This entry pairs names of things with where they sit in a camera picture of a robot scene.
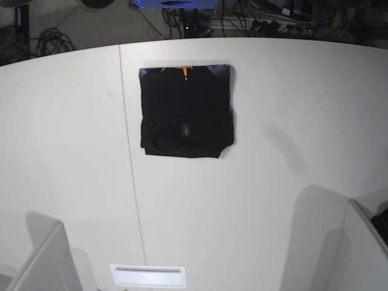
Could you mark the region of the blue box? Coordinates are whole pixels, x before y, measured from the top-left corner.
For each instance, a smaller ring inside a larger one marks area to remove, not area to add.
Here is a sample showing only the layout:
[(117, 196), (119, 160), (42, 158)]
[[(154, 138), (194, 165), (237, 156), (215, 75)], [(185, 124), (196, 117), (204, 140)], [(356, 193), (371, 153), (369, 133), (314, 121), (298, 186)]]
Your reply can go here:
[(127, 1), (129, 9), (138, 10), (143, 9), (162, 9), (175, 8), (185, 10), (213, 10), (217, 5), (217, 0), (135, 0)]

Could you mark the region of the white partition panel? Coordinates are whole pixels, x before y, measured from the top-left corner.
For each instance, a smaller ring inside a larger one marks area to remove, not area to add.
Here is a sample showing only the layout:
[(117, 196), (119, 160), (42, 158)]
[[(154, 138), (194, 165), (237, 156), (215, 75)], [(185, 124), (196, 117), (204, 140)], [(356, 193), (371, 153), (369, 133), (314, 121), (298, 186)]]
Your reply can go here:
[(70, 247), (62, 221), (26, 214), (33, 250), (20, 269), (1, 264), (1, 290), (99, 290), (87, 254)]
[(281, 290), (387, 290), (387, 246), (355, 201), (300, 206)]

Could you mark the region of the white partition panel right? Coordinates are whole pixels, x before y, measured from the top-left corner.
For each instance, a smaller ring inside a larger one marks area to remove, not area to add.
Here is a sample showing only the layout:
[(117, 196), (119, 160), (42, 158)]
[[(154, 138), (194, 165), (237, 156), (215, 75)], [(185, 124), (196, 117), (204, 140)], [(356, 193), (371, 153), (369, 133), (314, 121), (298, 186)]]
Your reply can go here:
[(300, 206), (281, 290), (387, 290), (387, 246), (355, 201)]

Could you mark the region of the black T-shirt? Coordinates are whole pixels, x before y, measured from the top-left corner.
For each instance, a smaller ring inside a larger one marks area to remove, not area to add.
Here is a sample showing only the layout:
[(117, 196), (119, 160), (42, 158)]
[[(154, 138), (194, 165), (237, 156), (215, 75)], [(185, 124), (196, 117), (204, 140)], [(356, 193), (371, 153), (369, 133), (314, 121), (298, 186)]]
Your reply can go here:
[(227, 64), (141, 68), (141, 147), (147, 155), (219, 158), (235, 142)]

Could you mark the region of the black keyboard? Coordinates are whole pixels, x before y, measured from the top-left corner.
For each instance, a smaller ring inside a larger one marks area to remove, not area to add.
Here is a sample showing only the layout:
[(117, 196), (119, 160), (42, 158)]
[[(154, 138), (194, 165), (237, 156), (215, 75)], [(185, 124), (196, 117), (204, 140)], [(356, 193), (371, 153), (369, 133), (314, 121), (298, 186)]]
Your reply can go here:
[(388, 240), (388, 209), (371, 219), (372, 224), (380, 234), (382, 239), (387, 243)]

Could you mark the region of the white partition panel left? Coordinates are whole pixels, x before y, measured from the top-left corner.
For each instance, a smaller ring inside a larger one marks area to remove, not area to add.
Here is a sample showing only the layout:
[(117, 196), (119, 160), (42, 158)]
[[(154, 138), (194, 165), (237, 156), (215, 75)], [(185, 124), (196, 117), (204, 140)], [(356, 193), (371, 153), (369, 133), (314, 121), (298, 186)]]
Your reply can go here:
[(70, 247), (62, 221), (26, 214), (33, 250), (20, 269), (1, 264), (1, 290), (99, 290), (87, 254)]

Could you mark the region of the white power strip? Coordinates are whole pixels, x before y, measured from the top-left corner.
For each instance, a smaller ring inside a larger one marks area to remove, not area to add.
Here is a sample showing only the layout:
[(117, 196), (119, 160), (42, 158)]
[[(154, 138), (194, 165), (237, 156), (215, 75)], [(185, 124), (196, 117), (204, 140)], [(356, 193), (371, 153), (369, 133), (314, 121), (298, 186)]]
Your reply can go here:
[(210, 19), (205, 19), (201, 24), (203, 24), (205, 28), (213, 30), (237, 30), (241, 33), (268, 29), (277, 29), (281, 32), (306, 32), (308, 29), (313, 29), (316, 26), (316, 24), (312, 22), (295, 22), (287, 21), (286, 19), (255, 19), (242, 17), (226, 17), (224, 19), (213, 17)]

